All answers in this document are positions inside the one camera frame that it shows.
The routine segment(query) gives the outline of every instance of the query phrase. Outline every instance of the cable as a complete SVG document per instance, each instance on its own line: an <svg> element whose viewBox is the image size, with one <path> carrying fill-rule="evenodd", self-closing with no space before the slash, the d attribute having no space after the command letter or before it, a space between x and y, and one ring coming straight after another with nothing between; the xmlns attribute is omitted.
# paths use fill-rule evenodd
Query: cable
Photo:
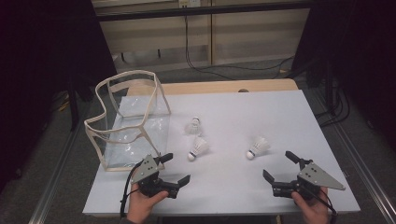
<svg viewBox="0 0 396 224"><path fill-rule="evenodd" d="M235 80L233 78L226 77L226 76L224 76L222 74L218 74L218 73L214 73L214 72L206 72L206 71L202 71L202 70L194 67L194 65L191 63L190 53L189 53L189 21L187 19L187 16L184 17L184 22L186 23L186 60L187 60L187 64L189 65L189 67L194 69L194 70L196 70L196 71L198 71L198 72L201 72L201 73L213 74L213 75L216 75L216 76L219 76L219 77L224 77L226 79Z"/></svg>
<svg viewBox="0 0 396 224"><path fill-rule="evenodd" d="M190 52L189 52L189 21L187 19L187 16L184 17L184 22L186 24L186 61L187 61L187 64L189 65L190 68L192 68L192 69L194 69L194 70L196 70L198 72L201 72L201 73L213 74L213 75L216 75L216 76L219 76L219 77L224 77L224 78L227 78L227 79L230 79L230 80L235 80L235 79L233 79L231 77L226 77L226 76L224 76L222 74L219 74L219 73L208 72L208 71L204 71L204 70L211 69L211 68L236 68L236 69L246 69L246 70L252 70L252 71L265 71L265 70L278 68L278 71L277 71L276 75L274 77L272 77L272 79L274 79L274 78L279 76L280 68L281 68L282 64L287 62L288 60L294 58L294 55L290 56L289 58L284 59L282 62L280 62L277 65L270 66L270 67L265 67L265 68L248 68L248 67L235 66L235 65L215 65L215 66L207 66L207 67L203 67L203 68L199 68L198 69L192 64L191 59L190 59Z"/></svg>
<svg viewBox="0 0 396 224"><path fill-rule="evenodd" d="M129 194L127 194L127 196L131 195L132 193L135 193L135 192L137 192L138 190L140 190L140 189L135 189L135 190L132 190L131 192L129 192Z"/></svg>
<svg viewBox="0 0 396 224"><path fill-rule="evenodd" d="M334 124L334 123L342 122L342 121L346 120L346 119L349 117L349 114L350 114L350 104L349 104L349 100L347 99L347 96L346 96L345 92L344 92L344 98L346 99L346 114L344 115L344 117L341 118L341 119L338 119L338 117L341 116L341 114L342 114L342 112L343 112L342 109L341 109L341 111L337 114L336 117L334 117L333 119L329 119L329 120L323 122L322 124L320 124L320 125L319 125L320 128L329 126L329 125Z"/></svg>
<svg viewBox="0 0 396 224"><path fill-rule="evenodd" d="M141 164L142 164L142 161L140 161L139 163L137 163L137 164L134 166L134 168L132 168L131 172L128 174L128 177L126 178L126 183L125 183L124 192L123 192L123 195L122 195L122 199L121 199L121 201L120 201L120 202L121 202L121 206L120 206L120 218L126 217L126 215L125 215L125 204L126 204L126 200L128 199L128 196L129 196L131 193L133 193L133 192L135 192L135 191L138 190L138 189L136 189L136 190L131 191L130 193L127 193L127 192L128 192L128 187L129 187L129 182L131 181L132 174L133 174L134 171L137 169L137 167L139 167Z"/></svg>
<svg viewBox="0 0 396 224"><path fill-rule="evenodd" d="M330 223L334 224L335 221L337 220L337 212L335 211L335 209L332 207L332 202L329 199L329 196L323 191L322 193L326 196L327 200L329 200L329 203L326 203L325 201L323 201L321 198L319 198L318 195L314 194L311 190L307 189L306 187L304 187L304 185L301 185L301 189L304 189L307 193L309 193L312 197L314 197L316 200L318 200L320 203L323 203L326 207L328 207L330 210L332 210L332 218L330 219Z"/></svg>
<svg viewBox="0 0 396 224"><path fill-rule="evenodd" d="M338 109L338 106L341 104L341 98L339 97L339 87L337 87L337 93L336 93L336 98L335 98L335 105L333 105L331 108L328 108L326 111L318 113L315 115L316 119L319 119L323 115L326 115L328 113L334 112L336 109Z"/></svg>

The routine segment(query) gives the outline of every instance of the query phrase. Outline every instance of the transparent plastic bag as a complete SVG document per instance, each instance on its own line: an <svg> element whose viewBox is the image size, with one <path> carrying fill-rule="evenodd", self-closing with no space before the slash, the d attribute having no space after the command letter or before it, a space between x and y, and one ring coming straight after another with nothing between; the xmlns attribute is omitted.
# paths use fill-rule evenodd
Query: transparent plastic bag
<svg viewBox="0 0 396 224"><path fill-rule="evenodd" d="M154 73L118 74L100 82L95 93L100 115L84 124L106 171L131 170L148 154L166 153L171 110Z"/></svg>

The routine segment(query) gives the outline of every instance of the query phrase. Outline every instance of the metal rail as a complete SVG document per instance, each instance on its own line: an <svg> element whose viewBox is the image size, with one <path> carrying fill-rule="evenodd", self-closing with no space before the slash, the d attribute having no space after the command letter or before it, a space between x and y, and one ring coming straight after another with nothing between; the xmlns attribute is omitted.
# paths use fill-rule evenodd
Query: metal rail
<svg viewBox="0 0 396 224"><path fill-rule="evenodd" d="M85 104L83 106L83 118L86 118L90 105ZM77 128L70 132L66 143L64 144L64 148L62 148L61 156L56 163L55 169L52 172L52 175L47 183L46 188L44 189L43 194L41 195L40 200L35 206L35 211L33 212L29 224L42 224L44 223L47 214L50 210L50 206L52 204L53 199L55 198L59 182L62 178L62 174L64 172L64 167L66 165L67 159L69 157L70 151L73 148L74 143L76 142L76 138L78 133L80 132L81 127L83 126L83 120L80 120Z"/></svg>
<svg viewBox="0 0 396 224"><path fill-rule="evenodd" d="M325 106L324 97L317 92L317 100L318 103L323 107ZM373 197L376 205L378 206L379 210L381 211L384 219L389 224L396 223L396 211L395 207L388 196L388 194L384 191L378 181L375 179L374 175L371 173L370 169L367 167L366 163L364 162L363 158L359 154L356 147L353 145L350 138L347 136L346 131L342 127L342 125L338 122L334 123L333 125L335 131L337 132L338 136L340 137L342 143L345 146L345 153L348 155L349 160L355 167L356 171L358 172L361 180L363 181L364 185L370 192L371 196Z"/></svg>
<svg viewBox="0 0 396 224"><path fill-rule="evenodd" d="M102 13L102 14L98 14L96 19L99 21L126 21L126 20L212 15L212 14L237 13L237 12L275 11L275 10L311 8L313 6L326 6L326 5L348 3L348 2L349 1L347 0L321 0L321 1L305 0L305 1L295 1L295 2L244 4L244 5L232 5L232 6L171 8L171 9L160 9L160 10L150 10L150 11Z"/></svg>

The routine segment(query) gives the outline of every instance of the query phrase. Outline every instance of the sleeve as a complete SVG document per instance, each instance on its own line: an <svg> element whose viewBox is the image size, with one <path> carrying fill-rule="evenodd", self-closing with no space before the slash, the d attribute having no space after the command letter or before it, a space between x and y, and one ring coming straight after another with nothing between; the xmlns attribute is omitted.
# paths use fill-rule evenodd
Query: sleeve
<svg viewBox="0 0 396 224"><path fill-rule="evenodd" d="M123 217L123 218L121 219L120 224L136 224L136 223L134 223L134 222L128 220L126 217Z"/></svg>

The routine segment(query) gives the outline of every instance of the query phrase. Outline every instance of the shuttlecock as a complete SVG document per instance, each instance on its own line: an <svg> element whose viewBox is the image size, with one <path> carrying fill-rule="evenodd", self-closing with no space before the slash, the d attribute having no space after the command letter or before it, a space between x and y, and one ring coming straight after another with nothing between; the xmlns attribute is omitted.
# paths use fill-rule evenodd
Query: shuttlecock
<svg viewBox="0 0 396 224"><path fill-rule="evenodd" d="M202 137L196 137L194 140L193 148L188 155L189 161L195 160L195 158L199 154L202 154L208 149L209 149L209 144Z"/></svg>
<svg viewBox="0 0 396 224"><path fill-rule="evenodd" d="M200 135L201 134L201 121L197 118L194 117L191 121L191 123L189 123L186 126L186 134L193 134L193 135Z"/></svg>
<svg viewBox="0 0 396 224"><path fill-rule="evenodd" d="M263 137L256 137L253 145L247 152L247 158L253 160L254 157L262 155L268 148L270 144Z"/></svg>

